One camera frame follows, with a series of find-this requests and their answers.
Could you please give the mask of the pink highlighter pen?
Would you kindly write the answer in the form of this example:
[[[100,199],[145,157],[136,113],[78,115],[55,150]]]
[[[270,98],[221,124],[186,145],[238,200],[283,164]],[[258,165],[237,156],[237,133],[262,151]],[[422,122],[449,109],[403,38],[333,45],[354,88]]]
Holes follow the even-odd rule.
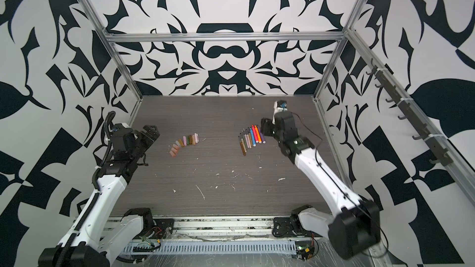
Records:
[[[251,126],[251,134],[253,138],[253,145],[256,146],[259,143],[259,137],[256,132],[256,128],[254,125]]]

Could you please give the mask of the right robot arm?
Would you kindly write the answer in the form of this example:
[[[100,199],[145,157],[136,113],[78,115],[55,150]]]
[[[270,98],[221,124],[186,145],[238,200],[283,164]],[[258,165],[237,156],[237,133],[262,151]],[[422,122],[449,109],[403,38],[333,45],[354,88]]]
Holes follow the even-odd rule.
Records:
[[[276,112],[272,119],[263,118],[261,127],[264,136],[277,141],[282,154],[311,181],[330,209],[329,214],[313,207],[298,211],[298,221],[305,231],[328,239],[345,260],[381,242],[379,207],[353,192],[329,168],[317,147],[299,135],[293,113]]]

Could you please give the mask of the tan cap brown pen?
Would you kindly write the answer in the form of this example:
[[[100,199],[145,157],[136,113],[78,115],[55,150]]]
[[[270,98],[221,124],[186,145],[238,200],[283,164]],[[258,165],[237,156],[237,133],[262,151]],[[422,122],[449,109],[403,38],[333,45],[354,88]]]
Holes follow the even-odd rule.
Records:
[[[246,156],[247,155],[246,145],[245,145],[244,140],[242,138],[240,138],[239,144],[240,144],[240,147],[241,147],[241,150],[242,150],[242,154],[244,156]]]

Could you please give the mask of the purple highlighter pen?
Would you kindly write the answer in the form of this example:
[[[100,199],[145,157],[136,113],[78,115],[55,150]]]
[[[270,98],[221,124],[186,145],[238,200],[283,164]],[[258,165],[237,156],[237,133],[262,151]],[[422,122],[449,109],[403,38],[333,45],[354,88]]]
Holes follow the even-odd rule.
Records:
[[[261,143],[266,143],[265,137],[264,137],[264,135],[263,135],[263,133],[262,133],[261,131],[259,131],[259,137],[260,137],[260,139],[261,139]]]

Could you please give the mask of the blue highlighter pen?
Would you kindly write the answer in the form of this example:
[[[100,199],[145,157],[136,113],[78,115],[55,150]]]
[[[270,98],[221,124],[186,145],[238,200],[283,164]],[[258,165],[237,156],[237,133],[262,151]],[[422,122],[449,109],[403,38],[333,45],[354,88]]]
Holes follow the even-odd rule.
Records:
[[[251,145],[253,147],[255,147],[256,146],[256,140],[254,138],[254,133],[253,133],[252,127],[249,128],[249,137],[250,137]]]

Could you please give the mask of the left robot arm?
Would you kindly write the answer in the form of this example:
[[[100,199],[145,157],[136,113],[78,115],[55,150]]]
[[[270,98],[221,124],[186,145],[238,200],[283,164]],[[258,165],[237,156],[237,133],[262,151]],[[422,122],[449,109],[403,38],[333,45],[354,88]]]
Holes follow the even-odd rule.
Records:
[[[155,227],[149,208],[133,208],[112,232],[102,234],[116,202],[141,166],[140,160],[160,136],[151,125],[137,131],[125,123],[107,123],[105,129],[108,151],[94,172],[94,191],[58,245],[44,249],[38,259],[40,267],[110,267],[133,238]]]

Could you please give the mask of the pink slim pen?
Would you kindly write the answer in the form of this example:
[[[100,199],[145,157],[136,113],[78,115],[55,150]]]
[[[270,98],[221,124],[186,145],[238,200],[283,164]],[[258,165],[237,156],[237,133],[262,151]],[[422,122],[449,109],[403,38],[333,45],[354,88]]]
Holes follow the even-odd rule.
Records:
[[[243,136],[243,139],[244,139],[244,142],[246,144],[247,149],[250,149],[252,147],[252,145],[249,143],[249,138],[247,136],[246,131],[242,131],[242,136]]]

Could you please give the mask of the gold cap green pen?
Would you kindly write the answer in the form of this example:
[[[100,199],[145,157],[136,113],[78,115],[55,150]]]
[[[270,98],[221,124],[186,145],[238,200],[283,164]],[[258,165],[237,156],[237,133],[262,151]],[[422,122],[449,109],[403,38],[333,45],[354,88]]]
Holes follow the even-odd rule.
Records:
[[[244,134],[242,132],[240,132],[240,139],[241,139],[241,143],[243,145],[244,151],[245,153],[247,153],[247,143],[246,143],[246,140],[244,139]]]

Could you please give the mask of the aluminium front rail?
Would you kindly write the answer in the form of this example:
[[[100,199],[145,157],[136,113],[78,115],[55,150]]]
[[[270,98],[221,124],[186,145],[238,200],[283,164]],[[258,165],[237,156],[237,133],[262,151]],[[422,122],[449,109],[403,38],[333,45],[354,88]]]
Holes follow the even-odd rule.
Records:
[[[317,212],[309,209],[300,213],[296,218],[296,222],[307,231],[314,232],[318,235],[329,237],[362,237],[364,234],[372,237],[375,242],[380,241],[381,232],[379,218],[370,218],[364,213],[361,216],[355,216],[350,213],[336,217],[325,213]],[[101,232],[107,223],[104,221],[92,221],[88,219],[83,224],[76,221],[70,230],[59,241],[58,246],[65,246],[71,235],[73,242],[86,242],[87,244],[98,244]],[[174,218],[175,228],[184,228],[191,231],[205,231],[207,229],[215,232],[224,232],[230,235],[234,231],[246,231],[252,227],[264,228],[269,227],[273,223],[273,217],[270,216],[203,216],[203,217],[178,217]],[[114,230],[127,230],[126,240],[133,239],[143,230],[150,230],[153,225],[153,217],[151,215],[135,214],[126,215],[120,221]]]

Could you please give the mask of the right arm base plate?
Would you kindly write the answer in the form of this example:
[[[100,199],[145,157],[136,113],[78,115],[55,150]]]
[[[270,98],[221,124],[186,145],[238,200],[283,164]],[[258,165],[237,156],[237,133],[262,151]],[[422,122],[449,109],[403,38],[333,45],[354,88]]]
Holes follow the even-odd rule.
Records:
[[[314,232],[304,230],[292,217],[274,217],[272,235],[277,238],[321,237]]]

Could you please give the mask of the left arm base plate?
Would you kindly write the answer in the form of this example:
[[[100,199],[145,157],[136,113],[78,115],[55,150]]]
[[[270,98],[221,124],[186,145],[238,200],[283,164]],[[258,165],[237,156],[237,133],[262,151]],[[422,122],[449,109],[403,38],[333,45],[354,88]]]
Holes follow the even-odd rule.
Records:
[[[150,230],[143,230],[134,239],[145,240],[146,238],[156,241],[157,239],[165,239],[172,235],[174,231],[174,219],[160,218],[154,219],[152,228]]]

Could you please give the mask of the small circuit board right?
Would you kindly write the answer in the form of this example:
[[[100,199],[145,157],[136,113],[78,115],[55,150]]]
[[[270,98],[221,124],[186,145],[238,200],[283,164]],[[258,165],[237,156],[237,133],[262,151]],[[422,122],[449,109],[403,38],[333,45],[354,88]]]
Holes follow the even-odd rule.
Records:
[[[298,260],[307,261],[315,257],[319,253],[319,243],[313,239],[308,244],[296,245],[296,258]]]

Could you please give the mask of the brown cap beige pen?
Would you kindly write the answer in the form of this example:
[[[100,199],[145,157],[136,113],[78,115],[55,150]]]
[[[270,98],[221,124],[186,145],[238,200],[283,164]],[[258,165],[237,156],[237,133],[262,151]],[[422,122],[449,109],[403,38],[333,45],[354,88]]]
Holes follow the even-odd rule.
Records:
[[[256,145],[254,137],[252,135],[251,129],[247,128],[247,137],[249,139],[249,144],[251,147],[254,147]]]

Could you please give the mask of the orange highlighter pen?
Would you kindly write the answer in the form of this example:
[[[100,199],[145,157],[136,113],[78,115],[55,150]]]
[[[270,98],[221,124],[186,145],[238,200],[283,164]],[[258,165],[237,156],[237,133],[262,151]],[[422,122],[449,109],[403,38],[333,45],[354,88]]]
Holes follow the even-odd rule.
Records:
[[[260,139],[260,137],[259,137],[259,130],[258,130],[257,126],[256,126],[256,125],[253,125],[253,129],[254,129],[254,137],[256,138],[256,139],[255,139],[256,142],[257,142],[257,143],[261,143],[261,139]]]

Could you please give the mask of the wall hook rail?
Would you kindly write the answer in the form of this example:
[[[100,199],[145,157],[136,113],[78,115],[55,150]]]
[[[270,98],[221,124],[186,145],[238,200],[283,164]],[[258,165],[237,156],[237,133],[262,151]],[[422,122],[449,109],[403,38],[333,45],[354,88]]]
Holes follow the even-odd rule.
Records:
[[[387,68],[378,67],[371,61],[371,71],[368,74],[373,75],[378,80],[377,88],[383,88],[388,93],[389,99],[386,102],[397,106],[402,112],[402,115],[398,117],[399,120],[407,120],[417,132],[413,136],[413,140],[423,140],[434,154],[435,160],[430,160],[430,162],[443,166],[453,164],[454,160],[450,156],[447,144],[444,143],[445,136],[429,122],[429,118],[415,100],[402,88],[391,72]]]

